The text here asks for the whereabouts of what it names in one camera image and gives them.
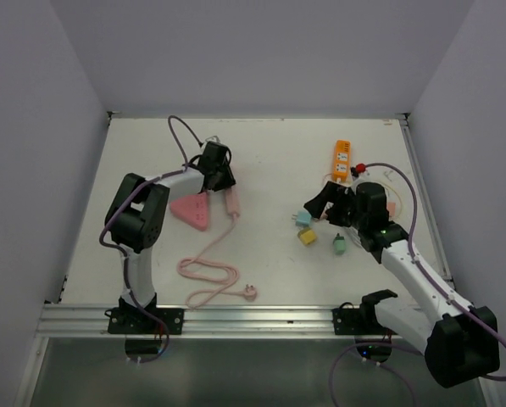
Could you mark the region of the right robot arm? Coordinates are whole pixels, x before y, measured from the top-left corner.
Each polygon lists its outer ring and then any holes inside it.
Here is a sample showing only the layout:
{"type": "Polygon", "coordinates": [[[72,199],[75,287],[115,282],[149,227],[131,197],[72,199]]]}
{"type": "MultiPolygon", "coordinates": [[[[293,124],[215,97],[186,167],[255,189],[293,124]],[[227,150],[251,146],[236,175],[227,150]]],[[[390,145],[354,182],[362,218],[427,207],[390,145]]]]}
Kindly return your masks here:
{"type": "Polygon", "coordinates": [[[361,182],[344,187],[329,181],[304,204],[315,219],[353,228],[361,247],[406,288],[415,305],[394,291],[363,296],[359,323],[367,332],[387,328],[423,354],[434,380],[444,388],[497,371],[500,367],[496,316],[456,293],[423,260],[409,234],[392,221],[383,186],[361,182]]]}

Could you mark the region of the long pink power strip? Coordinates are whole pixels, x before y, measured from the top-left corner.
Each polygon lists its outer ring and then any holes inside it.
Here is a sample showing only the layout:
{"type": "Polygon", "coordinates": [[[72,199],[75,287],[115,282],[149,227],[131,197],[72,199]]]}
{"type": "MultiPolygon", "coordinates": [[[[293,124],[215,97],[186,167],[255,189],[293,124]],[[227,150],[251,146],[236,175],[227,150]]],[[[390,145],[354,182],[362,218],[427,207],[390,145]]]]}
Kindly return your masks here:
{"type": "Polygon", "coordinates": [[[225,190],[225,207],[226,213],[232,218],[240,216],[239,198],[234,187],[225,190]]]}

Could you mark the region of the yellow cube plug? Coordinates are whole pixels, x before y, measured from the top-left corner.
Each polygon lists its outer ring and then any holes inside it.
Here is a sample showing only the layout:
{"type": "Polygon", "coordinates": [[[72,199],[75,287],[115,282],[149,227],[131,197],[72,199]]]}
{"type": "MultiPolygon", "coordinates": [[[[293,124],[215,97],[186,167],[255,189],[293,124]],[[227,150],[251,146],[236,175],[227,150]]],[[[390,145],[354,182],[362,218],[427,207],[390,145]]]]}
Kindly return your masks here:
{"type": "Polygon", "coordinates": [[[317,241],[317,235],[310,227],[301,229],[297,238],[304,246],[309,246],[317,241]]]}

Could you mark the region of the green cube plug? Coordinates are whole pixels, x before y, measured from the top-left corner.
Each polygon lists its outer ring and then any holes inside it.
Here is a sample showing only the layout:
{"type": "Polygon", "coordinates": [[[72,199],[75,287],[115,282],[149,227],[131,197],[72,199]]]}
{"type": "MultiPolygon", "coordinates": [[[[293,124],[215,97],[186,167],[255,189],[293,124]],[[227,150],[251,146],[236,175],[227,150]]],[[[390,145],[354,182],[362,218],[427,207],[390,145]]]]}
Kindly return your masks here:
{"type": "Polygon", "coordinates": [[[347,243],[344,236],[337,234],[332,241],[333,253],[336,256],[341,256],[347,251],[347,243]]]}

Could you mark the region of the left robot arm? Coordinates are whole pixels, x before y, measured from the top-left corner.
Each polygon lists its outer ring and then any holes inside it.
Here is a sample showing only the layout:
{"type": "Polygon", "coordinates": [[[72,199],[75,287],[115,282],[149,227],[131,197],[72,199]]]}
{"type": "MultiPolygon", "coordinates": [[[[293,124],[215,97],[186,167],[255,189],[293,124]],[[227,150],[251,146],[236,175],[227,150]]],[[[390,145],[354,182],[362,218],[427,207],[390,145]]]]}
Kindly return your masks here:
{"type": "Polygon", "coordinates": [[[120,302],[132,307],[127,321],[136,331],[150,332],[158,321],[153,308],[157,294],[152,280],[152,246],[162,231],[166,208],[208,191],[222,191],[234,227],[240,215],[235,185],[230,149],[212,140],[180,170],[151,178],[130,173],[123,178],[99,242],[121,252],[124,289],[120,302]]]}

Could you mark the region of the pink charger plug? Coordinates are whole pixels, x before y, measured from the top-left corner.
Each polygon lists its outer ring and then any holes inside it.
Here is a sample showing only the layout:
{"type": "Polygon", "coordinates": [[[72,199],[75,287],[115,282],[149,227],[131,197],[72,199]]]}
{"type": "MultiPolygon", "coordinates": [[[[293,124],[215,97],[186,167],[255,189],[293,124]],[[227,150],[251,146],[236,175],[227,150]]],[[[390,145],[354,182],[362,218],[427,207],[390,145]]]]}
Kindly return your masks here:
{"type": "Polygon", "coordinates": [[[389,201],[387,204],[386,204],[386,209],[388,211],[388,214],[389,214],[389,217],[390,218],[394,218],[395,215],[396,215],[396,209],[397,209],[397,205],[395,202],[392,202],[392,201],[389,201]]]}

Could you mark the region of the orange power strip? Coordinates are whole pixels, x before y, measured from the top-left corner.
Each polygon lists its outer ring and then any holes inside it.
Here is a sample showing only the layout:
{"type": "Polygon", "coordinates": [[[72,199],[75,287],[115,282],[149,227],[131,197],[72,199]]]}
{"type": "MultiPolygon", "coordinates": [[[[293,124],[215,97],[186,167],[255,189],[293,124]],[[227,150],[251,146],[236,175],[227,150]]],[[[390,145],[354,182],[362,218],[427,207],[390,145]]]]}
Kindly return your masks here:
{"type": "Polygon", "coordinates": [[[332,167],[331,179],[334,182],[345,183],[350,173],[351,164],[351,143],[345,140],[336,141],[332,167]]]}

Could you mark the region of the pink triangular socket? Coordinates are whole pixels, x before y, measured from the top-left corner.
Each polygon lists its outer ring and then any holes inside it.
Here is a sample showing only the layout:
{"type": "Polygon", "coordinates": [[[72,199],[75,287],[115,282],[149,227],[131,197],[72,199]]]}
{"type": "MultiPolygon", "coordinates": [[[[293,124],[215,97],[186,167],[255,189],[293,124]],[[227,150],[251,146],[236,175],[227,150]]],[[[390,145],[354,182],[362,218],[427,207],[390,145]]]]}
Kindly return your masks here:
{"type": "Polygon", "coordinates": [[[170,203],[170,212],[194,229],[207,231],[209,228],[209,196],[206,192],[176,199],[170,203]]]}

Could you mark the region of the teal cube plug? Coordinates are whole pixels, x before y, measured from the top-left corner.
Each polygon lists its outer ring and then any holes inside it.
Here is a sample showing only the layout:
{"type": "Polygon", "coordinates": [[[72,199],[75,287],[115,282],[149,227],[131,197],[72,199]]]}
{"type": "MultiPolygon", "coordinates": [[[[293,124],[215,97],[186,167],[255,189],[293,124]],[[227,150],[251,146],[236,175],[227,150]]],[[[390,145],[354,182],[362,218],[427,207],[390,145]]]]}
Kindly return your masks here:
{"type": "Polygon", "coordinates": [[[312,215],[307,210],[299,210],[292,216],[294,225],[300,229],[308,228],[312,222],[312,215]]]}

